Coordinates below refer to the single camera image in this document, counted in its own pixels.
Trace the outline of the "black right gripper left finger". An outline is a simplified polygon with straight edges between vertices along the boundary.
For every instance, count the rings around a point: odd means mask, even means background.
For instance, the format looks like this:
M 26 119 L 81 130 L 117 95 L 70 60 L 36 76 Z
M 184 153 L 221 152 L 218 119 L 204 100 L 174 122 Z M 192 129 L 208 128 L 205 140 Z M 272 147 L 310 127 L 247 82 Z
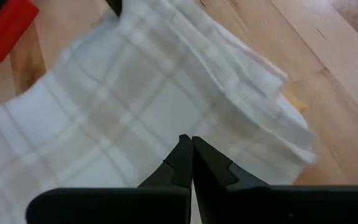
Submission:
M 189 223 L 193 143 L 182 134 L 159 167 L 135 188 L 58 188 L 34 198 L 27 223 Z

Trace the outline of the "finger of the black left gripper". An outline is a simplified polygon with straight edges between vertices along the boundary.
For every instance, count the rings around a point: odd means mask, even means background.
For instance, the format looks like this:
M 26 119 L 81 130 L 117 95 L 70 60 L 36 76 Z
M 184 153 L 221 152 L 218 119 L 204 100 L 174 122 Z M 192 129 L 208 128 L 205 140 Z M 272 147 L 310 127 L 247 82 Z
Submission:
M 117 17 L 120 17 L 122 13 L 122 0 L 106 0 L 106 2 Z

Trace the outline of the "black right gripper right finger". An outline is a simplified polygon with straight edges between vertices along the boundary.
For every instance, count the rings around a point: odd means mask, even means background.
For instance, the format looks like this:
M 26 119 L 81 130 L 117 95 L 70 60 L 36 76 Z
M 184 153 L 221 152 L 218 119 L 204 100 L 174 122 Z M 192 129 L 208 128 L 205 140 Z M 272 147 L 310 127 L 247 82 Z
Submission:
M 358 223 L 358 185 L 270 185 L 202 138 L 192 142 L 202 223 Z

